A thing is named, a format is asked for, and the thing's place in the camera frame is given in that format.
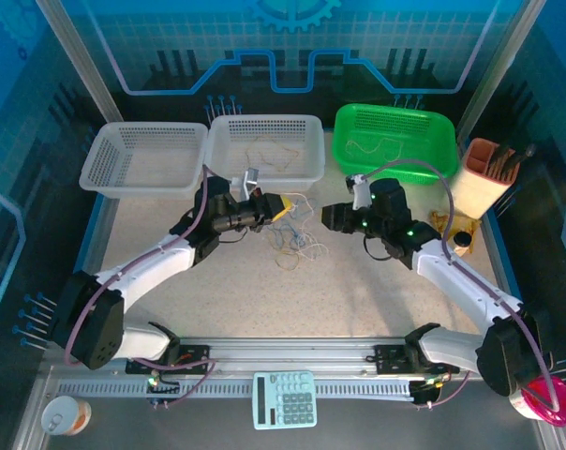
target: gray floor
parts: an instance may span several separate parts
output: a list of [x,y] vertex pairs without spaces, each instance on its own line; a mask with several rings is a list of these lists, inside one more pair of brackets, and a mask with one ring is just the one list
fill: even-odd
[[52,438],[49,449],[539,448],[534,424],[481,382],[471,382],[459,397],[431,412],[384,401],[320,400],[317,426],[298,430],[254,430],[248,399],[190,400],[158,412],[142,400],[90,403],[88,428],[79,436]]

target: metal bracket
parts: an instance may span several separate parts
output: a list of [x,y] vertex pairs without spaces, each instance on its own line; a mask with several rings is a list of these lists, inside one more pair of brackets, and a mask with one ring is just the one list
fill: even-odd
[[[207,345],[184,345],[179,347],[179,358],[175,365],[185,364],[185,363],[195,363],[196,361],[201,361],[202,359],[210,358],[210,347]],[[205,375],[208,371],[208,364],[202,364],[201,366],[195,366],[192,368],[184,368],[181,370],[169,370],[169,375]],[[125,373],[129,375],[149,375],[152,373],[152,369],[148,366],[144,366],[136,361],[127,361],[127,366],[125,367]]]
[[365,358],[367,363],[375,363],[377,375],[399,375],[410,373],[426,373],[429,375],[441,375],[443,373],[458,373],[459,367],[446,364],[429,364],[423,367],[415,364],[404,345],[375,345],[374,355]]

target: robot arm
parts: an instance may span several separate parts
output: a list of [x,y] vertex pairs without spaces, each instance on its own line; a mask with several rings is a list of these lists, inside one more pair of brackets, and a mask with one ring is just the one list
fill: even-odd
[[[208,178],[207,187],[196,193],[193,216],[183,216],[158,244],[148,251],[160,249],[153,256],[142,257],[130,270],[128,263],[94,276],[79,272],[70,277],[49,325],[49,338],[65,348],[74,323],[92,295],[110,278],[117,280],[97,299],[75,339],[71,354],[91,369],[101,368],[114,358],[144,358],[172,363],[179,339],[166,328],[154,323],[125,325],[126,312],[146,293],[160,283],[203,261],[218,246],[219,236],[226,231],[248,227],[259,232],[290,210],[290,201],[255,188],[251,176],[244,178],[243,201],[230,194],[230,184],[218,176]],[[174,245],[200,211],[203,189],[208,189],[208,202],[198,226]]]
[[469,335],[430,323],[406,337],[411,353],[417,353],[425,365],[445,363],[478,372],[503,396],[538,377],[540,369],[532,350],[500,301],[523,318],[544,357],[551,362],[546,311],[523,306],[451,250],[448,260],[439,233],[424,222],[412,220],[406,194],[397,180],[381,179],[369,186],[361,175],[354,175],[346,183],[354,201],[325,206],[322,223],[332,231],[364,233],[366,238],[380,239],[390,256],[435,284],[466,312],[480,332]]

